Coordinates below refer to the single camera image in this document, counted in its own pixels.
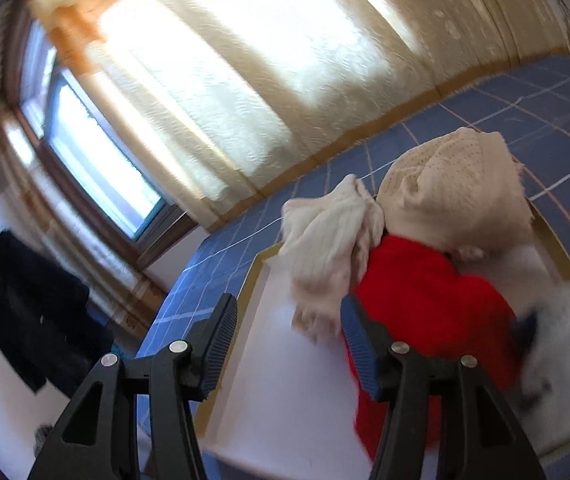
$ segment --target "white tray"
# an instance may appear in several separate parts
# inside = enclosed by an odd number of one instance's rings
[[[485,276],[522,314],[542,288],[570,279],[570,261],[550,258],[554,244],[545,238],[555,237],[543,231],[536,229],[542,244],[462,271]],[[344,343],[314,345],[290,328],[294,303],[278,248],[256,257],[242,286],[219,387],[194,418],[201,448],[260,478],[366,480],[371,465],[353,431],[358,389]],[[423,479],[434,478],[436,459],[435,450],[426,455]]]

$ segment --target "window frame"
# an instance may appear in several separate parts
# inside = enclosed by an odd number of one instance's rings
[[[29,44],[30,30],[35,20],[24,0],[16,2],[12,14],[11,23],[15,25],[10,29],[8,41],[5,44],[2,77],[2,90],[9,106],[34,147],[36,156],[43,167],[80,216],[123,259],[137,270],[145,269],[194,229],[197,226],[196,222],[178,205],[172,203],[171,199],[168,199],[162,190],[154,184],[153,179],[149,177],[144,167],[123,145],[107,119],[82,90],[69,69],[58,62],[54,65],[47,89],[47,105],[44,110],[43,124],[38,124],[39,113],[34,113],[30,109],[30,103],[40,90],[38,80],[42,79],[44,54],[46,54],[44,43],[41,41],[37,46]],[[59,77],[65,80],[100,127],[162,197],[162,206],[158,207],[158,212],[146,223],[147,225],[139,230],[136,239],[128,237],[102,211],[47,143],[47,131],[49,129],[47,121],[50,121],[52,117],[50,106],[55,86],[54,81],[55,78]]]

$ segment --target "window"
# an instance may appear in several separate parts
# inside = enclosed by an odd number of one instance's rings
[[[165,201],[83,104],[69,70],[56,69],[51,85],[47,143],[111,221],[138,240]]]
[[[8,48],[20,67],[5,73],[8,100],[44,167],[92,228],[143,269],[195,222],[165,197],[58,59],[43,27],[28,18]]]

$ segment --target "beige knit fabric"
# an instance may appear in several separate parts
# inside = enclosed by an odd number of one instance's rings
[[[517,163],[498,132],[471,128],[401,155],[376,201],[391,234],[443,252],[501,250],[532,237]]]

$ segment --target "metal screw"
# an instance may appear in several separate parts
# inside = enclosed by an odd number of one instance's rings
[[[105,354],[100,358],[100,364],[103,366],[111,366],[118,362],[118,356],[116,354]]]
[[[478,364],[478,359],[476,359],[473,355],[463,355],[460,358],[460,362],[462,363],[463,366],[466,366],[467,368],[476,368],[476,365]]]
[[[409,351],[409,345],[404,341],[396,341],[392,343],[392,352],[395,354],[407,354]]]
[[[182,354],[187,348],[190,346],[187,344],[186,341],[182,339],[178,339],[178,341],[172,341],[169,344],[170,352],[174,352],[175,354]]]

